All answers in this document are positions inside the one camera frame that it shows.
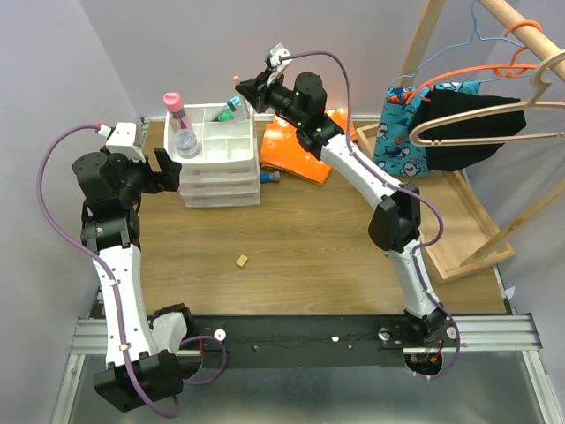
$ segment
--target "black cloth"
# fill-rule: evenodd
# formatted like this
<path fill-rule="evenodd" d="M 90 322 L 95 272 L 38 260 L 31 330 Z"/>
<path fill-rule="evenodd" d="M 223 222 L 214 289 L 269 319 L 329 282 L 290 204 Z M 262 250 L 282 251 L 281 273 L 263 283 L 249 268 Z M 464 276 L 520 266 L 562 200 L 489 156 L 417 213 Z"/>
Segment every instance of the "black cloth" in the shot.
<path fill-rule="evenodd" d="M 421 103 L 408 128 L 409 132 L 418 125 L 438 117 L 448 117 L 470 110 L 520 102 L 520 99 L 512 97 L 468 95 L 449 90 L 434 90 L 426 97 L 431 101 Z M 507 112 L 438 126 L 424 131 L 420 137 L 427 140 L 502 137 L 516 135 L 525 127 L 526 120 L 522 111 Z M 502 144 L 426 148 L 427 166 L 430 170 L 461 170 L 494 155 L 500 146 Z"/>

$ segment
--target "small wooden block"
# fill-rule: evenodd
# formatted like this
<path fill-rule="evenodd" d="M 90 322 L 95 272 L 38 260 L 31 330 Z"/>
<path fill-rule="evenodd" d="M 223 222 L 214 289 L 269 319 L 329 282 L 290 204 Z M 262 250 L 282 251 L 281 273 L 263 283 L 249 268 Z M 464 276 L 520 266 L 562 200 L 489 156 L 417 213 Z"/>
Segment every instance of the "small wooden block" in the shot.
<path fill-rule="evenodd" d="M 241 256 L 239 256 L 239 259 L 237 259 L 236 265 L 238 265 L 240 268 L 243 268 L 247 261 L 249 261 L 249 258 L 242 254 Z"/>

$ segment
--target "orange cloth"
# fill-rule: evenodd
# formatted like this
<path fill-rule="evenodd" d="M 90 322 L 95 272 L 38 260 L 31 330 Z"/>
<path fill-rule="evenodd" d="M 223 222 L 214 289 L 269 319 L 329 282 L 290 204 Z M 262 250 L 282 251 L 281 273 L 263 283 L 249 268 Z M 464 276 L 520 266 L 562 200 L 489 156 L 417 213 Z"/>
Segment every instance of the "orange cloth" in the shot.
<path fill-rule="evenodd" d="M 347 110 L 326 110 L 326 113 L 339 126 L 345 129 Z M 292 174 L 309 179 L 323 185 L 332 170 L 329 165 L 318 161 L 310 153 L 305 152 L 298 143 L 296 129 L 288 122 L 275 116 L 273 123 L 265 127 L 261 144 L 260 165 L 266 168 L 286 170 Z M 350 139 L 357 140 L 357 131 L 351 126 Z"/>

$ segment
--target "white plastic drawer organizer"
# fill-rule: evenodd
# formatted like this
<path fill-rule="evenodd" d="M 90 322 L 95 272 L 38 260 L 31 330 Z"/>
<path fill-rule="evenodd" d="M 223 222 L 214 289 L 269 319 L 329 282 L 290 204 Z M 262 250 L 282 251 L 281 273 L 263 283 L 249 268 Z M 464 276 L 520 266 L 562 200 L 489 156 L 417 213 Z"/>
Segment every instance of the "white plastic drawer organizer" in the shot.
<path fill-rule="evenodd" d="M 257 205 L 260 202 L 259 154 L 252 108 L 247 121 L 210 122 L 223 104 L 185 105 L 200 144 L 186 159 L 174 145 L 170 115 L 163 144 L 170 158 L 182 163 L 178 191 L 188 208 Z"/>

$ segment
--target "screw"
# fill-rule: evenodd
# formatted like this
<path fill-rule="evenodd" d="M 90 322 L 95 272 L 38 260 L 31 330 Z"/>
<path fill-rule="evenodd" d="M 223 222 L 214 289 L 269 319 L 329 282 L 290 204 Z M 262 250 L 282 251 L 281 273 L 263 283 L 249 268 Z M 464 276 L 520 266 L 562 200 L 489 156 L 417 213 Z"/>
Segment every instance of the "screw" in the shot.
<path fill-rule="evenodd" d="M 223 341 L 226 338 L 226 332 L 224 329 L 217 329 L 214 333 L 214 338 Z"/>
<path fill-rule="evenodd" d="M 390 339 L 390 333 L 387 331 L 387 329 L 379 330 L 379 339 L 383 342 L 386 342 Z"/>
<path fill-rule="evenodd" d="M 446 333 L 448 334 L 448 337 L 452 340 L 455 340 L 457 338 L 457 333 L 456 333 L 455 327 L 449 327 L 447 329 Z"/>

